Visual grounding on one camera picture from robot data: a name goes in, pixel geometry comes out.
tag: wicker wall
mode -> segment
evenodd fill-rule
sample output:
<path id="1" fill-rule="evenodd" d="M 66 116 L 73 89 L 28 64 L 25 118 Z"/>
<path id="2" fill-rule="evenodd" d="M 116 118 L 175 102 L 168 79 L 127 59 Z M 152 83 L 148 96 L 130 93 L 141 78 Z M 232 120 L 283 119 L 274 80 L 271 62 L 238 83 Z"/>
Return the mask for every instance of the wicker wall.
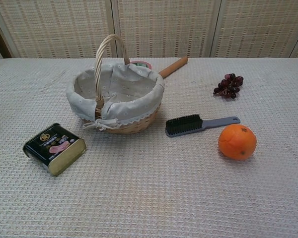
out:
<path id="1" fill-rule="evenodd" d="M 93 58 L 114 32 L 130 57 L 298 57 L 298 0 L 0 0 L 0 28 L 24 58 Z"/>
<path id="2" fill-rule="evenodd" d="M 0 13 L 24 58 L 93 58 L 110 32 L 102 0 L 0 0 Z"/>

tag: wooden rolling pin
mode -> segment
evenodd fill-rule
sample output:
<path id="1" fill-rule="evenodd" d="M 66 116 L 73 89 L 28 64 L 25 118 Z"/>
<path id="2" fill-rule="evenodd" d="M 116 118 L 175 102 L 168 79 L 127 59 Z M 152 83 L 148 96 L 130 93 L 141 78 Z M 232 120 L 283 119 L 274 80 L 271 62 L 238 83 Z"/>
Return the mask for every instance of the wooden rolling pin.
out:
<path id="1" fill-rule="evenodd" d="M 181 68 L 183 65 L 185 65 L 188 62 L 188 57 L 182 57 L 178 61 L 174 62 L 172 65 L 168 66 L 164 70 L 162 70 L 159 74 L 162 76 L 162 78 L 166 78 L 173 72 L 177 71 L 179 68 Z"/>

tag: basket handle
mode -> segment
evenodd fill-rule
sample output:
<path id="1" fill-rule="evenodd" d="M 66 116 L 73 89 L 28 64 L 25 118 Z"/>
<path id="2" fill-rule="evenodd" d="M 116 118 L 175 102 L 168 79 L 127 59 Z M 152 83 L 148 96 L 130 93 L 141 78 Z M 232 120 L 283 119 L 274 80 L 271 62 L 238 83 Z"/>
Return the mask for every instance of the basket handle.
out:
<path id="1" fill-rule="evenodd" d="M 107 45 L 111 42 L 111 41 L 117 41 L 122 49 L 123 52 L 123 57 L 124 57 L 124 62 L 125 64 L 129 64 L 130 60 L 128 58 L 128 54 L 126 51 L 126 47 L 125 44 L 123 42 L 123 40 L 116 34 L 111 34 L 108 35 L 103 42 L 100 44 L 97 53 L 96 53 L 96 62 L 95 62 L 95 80 L 96 80 L 96 101 L 100 101 L 101 100 L 101 95 L 100 95 L 100 90 L 99 90 L 99 79 L 100 79 L 100 72 L 101 72 L 101 64 L 102 64 L 102 60 L 103 60 L 103 55 L 105 52 L 105 49 L 107 47 Z"/>

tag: tin can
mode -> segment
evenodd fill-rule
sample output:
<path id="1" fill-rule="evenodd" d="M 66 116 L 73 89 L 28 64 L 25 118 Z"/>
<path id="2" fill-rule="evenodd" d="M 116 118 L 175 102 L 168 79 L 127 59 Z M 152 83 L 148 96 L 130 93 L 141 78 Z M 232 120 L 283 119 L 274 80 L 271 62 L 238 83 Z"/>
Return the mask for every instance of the tin can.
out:
<path id="1" fill-rule="evenodd" d="M 86 144 L 83 139 L 55 123 L 27 141 L 23 151 L 57 176 L 86 151 Z"/>

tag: can label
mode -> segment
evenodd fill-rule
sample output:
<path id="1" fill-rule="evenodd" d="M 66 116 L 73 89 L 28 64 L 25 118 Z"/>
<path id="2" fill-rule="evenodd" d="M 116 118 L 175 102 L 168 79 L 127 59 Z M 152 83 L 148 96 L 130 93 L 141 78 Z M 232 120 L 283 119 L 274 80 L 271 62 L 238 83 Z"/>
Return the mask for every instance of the can label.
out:
<path id="1" fill-rule="evenodd" d="M 79 140 L 77 136 L 55 124 L 25 145 L 26 151 L 46 166 L 65 151 L 71 144 Z"/>

